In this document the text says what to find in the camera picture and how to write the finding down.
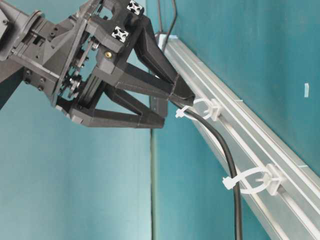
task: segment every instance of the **cable clip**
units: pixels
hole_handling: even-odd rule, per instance
[[[205,102],[207,103],[207,106],[208,106],[208,110],[205,110],[204,113],[207,114],[206,116],[204,116],[203,118],[205,120],[209,119],[209,118],[212,118],[212,120],[214,122],[216,122],[218,120],[218,117],[220,116],[220,113],[221,113],[221,105],[220,103],[216,100],[216,99],[207,99],[207,98],[199,98],[197,100],[195,100],[193,102],[193,104],[197,104],[197,103],[201,103],[201,102]],[[197,121],[194,117],[192,116],[189,116],[188,114],[185,114],[185,111],[190,108],[190,106],[185,106],[184,108],[182,109],[178,109],[176,111],[176,115],[175,117],[178,119],[178,118],[183,118],[183,117],[186,117],[188,119],[191,119],[193,121]]]
[[[244,180],[246,177],[250,175],[257,173],[264,173],[263,178],[256,179],[256,182],[263,183],[255,188],[241,189],[241,193],[251,195],[267,190],[271,196],[277,195],[278,188],[285,178],[282,176],[278,168],[273,164],[268,164],[266,167],[255,167],[246,170],[238,174],[234,178],[228,176],[226,178],[223,178],[222,182],[226,189],[231,190],[238,182]]]

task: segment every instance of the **screw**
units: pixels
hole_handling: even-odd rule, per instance
[[[94,42],[91,49],[92,49],[93,51],[95,51],[95,50],[98,49],[98,47],[99,47],[99,43],[98,43],[98,42]]]
[[[110,58],[112,58],[112,53],[109,52],[109,51],[106,51],[106,52],[104,53],[104,56],[105,56],[107,59],[110,59]]]

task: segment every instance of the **black cable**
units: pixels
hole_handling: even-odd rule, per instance
[[[172,33],[172,30],[174,29],[174,26],[176,24],[176,21],[177,21],[177,17],[178,17],[178,11],[177,11],[177,4],[176,4],[176,0],[172,0],[172,7],[173,7],[173,20],[172,20],[172,23],[171,23],[171,26],[170,26],[170,29],[165,37],[165,40],[164,40],[164,44],[163,44],[163,47],[162,47],[162,52],[165,52],[166,50],[166,46],[168,44],[168,40],[169,40],[169,37]]]
[[[177,106],[179,109],[182,107],[179,104],[176,104],[173,102],[175,106]],[[235,166],[235,162],[233,160],[233,157],[231,155],[230,149],[227,145],[227,142],[225,139],[222,137],[222,135],[208,122],[206,121],[203,117],[198,115],[197,113],[190,111],[187,109],[185,111],[187,114],[190,116],[194,117],[197,119],[200,123],[202,123],[219,141],[226,161],[228,163],[230,175],[232,178],[237,176],[237,170]],[[242,233],[242,208],[241,208],[241,192],[240,192],[240,184],[237,183],[235,187],[233,188],[233,197],[234,197],[234,234],[235,234],[235,239],[236,240],[242,240],[243,239],[243,233]]]

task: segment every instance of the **robotic arm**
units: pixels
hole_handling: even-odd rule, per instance
[[[103,8],[111,19],[100,17]],[[195,95],[157,46],[143,13],[133,0],[89,0],[54,24],[39,10],[28,16],[0,0],[0,109],[23,80],[77,124],[162,128],[164,118],[126,91],[189,106]],[[127,63],[133,49],[158,77]],[[83,80],[90,51],[97,51],[96,66]],[[103,94],[134,114],[96,109]]]

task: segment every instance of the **teal backdrop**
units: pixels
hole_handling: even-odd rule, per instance
[[[160,2],[167,31],[172,1]],[[157,31],[156,3],[148,0],[147,12]],[[320,175],[320,1],[176,3],[173,34]],[[171,106],[165,129],[153,134],[156,239],[233,239],[232,195],[221,183],[225,172],[192,124],[173,118]],[[245,204],[243,215],[244,239],[268,239]]]
[[[58,23],[85,1],[8,2]],[[0,153],[0,239],[151,239],[149,130],[76,125],[22,83],[0,111]]]

